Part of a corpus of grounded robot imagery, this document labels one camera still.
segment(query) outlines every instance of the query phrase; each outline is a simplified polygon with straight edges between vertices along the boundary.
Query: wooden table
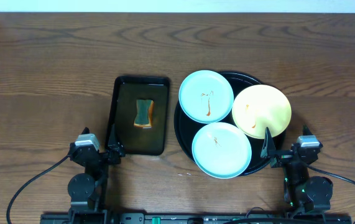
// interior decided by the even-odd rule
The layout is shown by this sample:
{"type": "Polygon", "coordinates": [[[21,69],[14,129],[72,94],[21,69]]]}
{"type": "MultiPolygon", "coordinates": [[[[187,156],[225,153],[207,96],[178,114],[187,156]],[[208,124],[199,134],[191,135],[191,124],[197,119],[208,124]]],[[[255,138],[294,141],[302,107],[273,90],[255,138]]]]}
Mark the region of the wooden table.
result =
{"type": "MultiPolygon", "coordinates": [[[[0,13],[0,223],[16,190],[59,161],[87,126],[104,143],[111,95],[123,74],[171,79],[166,148],[111,169],[107,201],[119,211],[246,213],[280,210],[282,169],[214,179],[182,152],[177,93],[195,70],[247,72],[280,88],[293,117],[324,144],[314,166],[355,180],[355,14],[0,13]]],[[[70,208],[67,161],[30,184],[14,223],[70,208]]],[[[355,219],[355,186],[332,179],[332,212],[355,219]]]]}

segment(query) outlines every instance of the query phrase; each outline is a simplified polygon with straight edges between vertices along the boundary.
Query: black round tray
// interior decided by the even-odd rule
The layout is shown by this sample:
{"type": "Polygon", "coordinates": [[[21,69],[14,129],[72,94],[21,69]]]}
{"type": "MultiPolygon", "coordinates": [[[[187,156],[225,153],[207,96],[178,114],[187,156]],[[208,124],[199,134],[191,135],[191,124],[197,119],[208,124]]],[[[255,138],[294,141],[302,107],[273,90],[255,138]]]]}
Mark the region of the black round tray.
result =
{"type": "MultiPolygon", "coordinates": [[[[263,84],[260,80],[245,74],[238,72],[219,72],[227,81],[230,83],[233,88],[234,98],[240,93],[243,89],[252,86],[263,84]]],[[[220,122],[234,124],[233,116],[231,112],[222,119],[220,122]]],[[[201,124],[196,121],[190,119],[182,110],[180,106],[180,102],[177,102],[176,110],[175,110],[175,133],[177,137],[177,141],[182,147],[185,154],[190,158],[193,162],[194,159],[192,157],[192,140],[195,137],[195,134],[206,124],[201,124]]],[[[282,132],[278,136],[274,137],[274,144],[277,150],[280,150],[282,144],[284,143],[286,131],[282,132]]],[[[263,147],[264,140],[263,139],[255,139],[252,137],[247,137],[252,146],[252,159],[249,167],[242,173],[240,176],[253,174],[261,169],[263,169],[267,164],[270,163],[270,159],[263,159],[260,157],[260,153],[263,147]]]]}

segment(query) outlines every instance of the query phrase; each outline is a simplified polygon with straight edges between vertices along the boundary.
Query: tray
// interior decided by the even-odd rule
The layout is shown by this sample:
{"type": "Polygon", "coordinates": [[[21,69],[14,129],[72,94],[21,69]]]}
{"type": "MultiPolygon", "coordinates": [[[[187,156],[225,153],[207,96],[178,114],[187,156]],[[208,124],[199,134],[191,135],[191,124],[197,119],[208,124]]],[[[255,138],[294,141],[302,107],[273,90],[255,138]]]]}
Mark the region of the tray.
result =
{"type": "MultiPolygon", "coordinates": [[[[233,88],[234,97],[238,95],[243,89],[252,86],[263,84],[260,80],[246,74],[239,72],[219,72],[227,81],[230,83],[233,88]]],[[[220,122],[225,122],[229,124],[234,124],[233,116],[231,112],[222,119],[220,122]]],[[[177,102],[174,116],[174,126],[175,133],[177,137],[177,141],[182,147],[184,153],[190,158],[193,162],[192,156],[192,140],[194,139],[195,134],[206,124],[201,124],[190,119],[182,110],[180,103],[177,102]]],[[[284,143],[286,135],[286,130],[274,137],[274,144],[277,150],[282,148],[282,144],[284,143]]],[[[261,169],[263,169],[267,164],[270,163],[270,159],[263,159],[260,157],[260,153],[263,147],[264,140],[263,139],[255,139],[251,137],[247,137],[252,146],[252,159],[249,167],[240,175],[249,175],[253,174],[261,169]]]]}
{"type": "Polygon", "coordinates": [[[117,77],[109,112],[106,149],[110,149],[109,135],[115,124],[116,135],[126,154],[161,155],[165,146],[169,86],[169,79],[164,77],[117,77]],[[137,115],[136,100],[139,99],[154,101],[151,128],[133,126],[137,115]]]}

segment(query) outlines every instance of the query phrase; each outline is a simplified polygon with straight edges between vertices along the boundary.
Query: black rectangular tray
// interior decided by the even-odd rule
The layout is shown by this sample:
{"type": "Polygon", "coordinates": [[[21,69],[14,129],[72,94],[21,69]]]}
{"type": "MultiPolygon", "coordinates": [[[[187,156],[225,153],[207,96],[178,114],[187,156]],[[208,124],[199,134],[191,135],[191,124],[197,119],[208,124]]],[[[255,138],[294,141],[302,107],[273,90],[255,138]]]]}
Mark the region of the black rectangular tray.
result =
{"type": "Polygon", "coordinates": [[[110,149],[109,135],[112,124],[115,124],[116,135],[126,154],[161,155],[165,147],[169,87],[169,79],[165,77],[117,77],[109,112],[106,149],[110,149]],[[133,126],[136,100],[154,101],[151,128],[133,126]]]}

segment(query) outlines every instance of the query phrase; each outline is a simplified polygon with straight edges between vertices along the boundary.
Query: white background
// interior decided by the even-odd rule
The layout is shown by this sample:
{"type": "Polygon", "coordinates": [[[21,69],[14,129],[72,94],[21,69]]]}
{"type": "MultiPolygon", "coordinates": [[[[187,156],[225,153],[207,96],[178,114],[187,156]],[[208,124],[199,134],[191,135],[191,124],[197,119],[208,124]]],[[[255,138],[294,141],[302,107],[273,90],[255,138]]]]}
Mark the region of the white background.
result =
{"type": "Polygon", "coordinates": [[[355,13],[355,0],[0,0],[0,12],[355,13]]]}

